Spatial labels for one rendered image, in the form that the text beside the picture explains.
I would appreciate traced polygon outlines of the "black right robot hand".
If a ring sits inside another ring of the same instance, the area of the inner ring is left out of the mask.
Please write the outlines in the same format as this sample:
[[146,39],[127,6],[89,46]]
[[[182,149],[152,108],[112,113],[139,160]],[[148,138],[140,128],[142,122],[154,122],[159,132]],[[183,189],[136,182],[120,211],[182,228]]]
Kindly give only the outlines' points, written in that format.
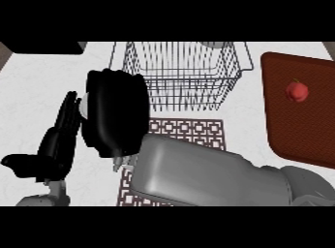
[[86,80],[87,117],[81,120],[86,146],[102,158],[139,152],[149,131],[149,93],[145,79],[124,71],[90,71]]

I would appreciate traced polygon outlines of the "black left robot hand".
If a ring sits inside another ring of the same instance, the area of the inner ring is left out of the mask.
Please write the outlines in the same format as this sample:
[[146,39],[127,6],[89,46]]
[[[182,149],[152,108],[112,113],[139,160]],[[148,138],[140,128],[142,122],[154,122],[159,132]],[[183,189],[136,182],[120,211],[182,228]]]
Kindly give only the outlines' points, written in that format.
[[80,128],[78,105],[81,99],[70,91],[62,102],[55,125],[47,129],[37,153],[9,154],[0,164],[18,178],[36,178],[37,182],[61,181],[71,168],[75,149],[75,137]]

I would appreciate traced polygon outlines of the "brown white patterned placemat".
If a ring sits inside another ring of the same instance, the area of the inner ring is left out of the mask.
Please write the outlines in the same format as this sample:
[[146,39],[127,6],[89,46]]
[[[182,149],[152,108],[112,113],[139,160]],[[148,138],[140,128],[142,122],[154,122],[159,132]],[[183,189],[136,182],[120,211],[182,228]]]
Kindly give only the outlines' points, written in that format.
[[[220,119],[156,118],[149,122],[149,133],[198,143],[224,150],[224,131]],[[121,169],[120,194],[117,206],[170,206],[170,203],[152,201],[136,196],[130,190],[131,172]]]

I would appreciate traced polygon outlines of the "black appliance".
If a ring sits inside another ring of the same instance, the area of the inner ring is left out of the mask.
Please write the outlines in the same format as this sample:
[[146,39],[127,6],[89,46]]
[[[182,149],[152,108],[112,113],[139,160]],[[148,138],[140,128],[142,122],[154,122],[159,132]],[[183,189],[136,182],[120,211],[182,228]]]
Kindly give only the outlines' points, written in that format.
[[80,55],[87,42],[5,42],[6,48],[19,54]]

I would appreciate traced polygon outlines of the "grey round object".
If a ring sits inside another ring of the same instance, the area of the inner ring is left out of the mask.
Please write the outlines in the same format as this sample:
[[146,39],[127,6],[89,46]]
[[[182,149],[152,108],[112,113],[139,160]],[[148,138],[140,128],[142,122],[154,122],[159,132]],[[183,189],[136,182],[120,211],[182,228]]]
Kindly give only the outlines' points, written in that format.
[[233,46],[232,42],[199,42],[202,46],[214,49],[221,49]]

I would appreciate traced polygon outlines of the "red round fruit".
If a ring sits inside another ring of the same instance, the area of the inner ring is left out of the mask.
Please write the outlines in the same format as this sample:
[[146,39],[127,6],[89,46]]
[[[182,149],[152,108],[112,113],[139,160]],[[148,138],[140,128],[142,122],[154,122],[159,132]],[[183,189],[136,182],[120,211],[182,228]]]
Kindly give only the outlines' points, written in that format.
[[294,79],[286,87],[285,93],[288,99],[292,102],[299,103],[307,99],[310,95],[310,89],[296,79]]

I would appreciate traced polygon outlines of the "red-brown cutting board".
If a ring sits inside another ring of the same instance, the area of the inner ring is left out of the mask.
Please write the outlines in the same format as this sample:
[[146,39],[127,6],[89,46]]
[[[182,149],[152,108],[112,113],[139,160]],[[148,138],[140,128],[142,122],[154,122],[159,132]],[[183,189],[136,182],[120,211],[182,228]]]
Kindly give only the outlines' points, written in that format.
[[[288,160],[335,169],[335,62],[267,52],[261,65],[270,148]],[[294,79],[310,89],[299,103],[285,93]]]

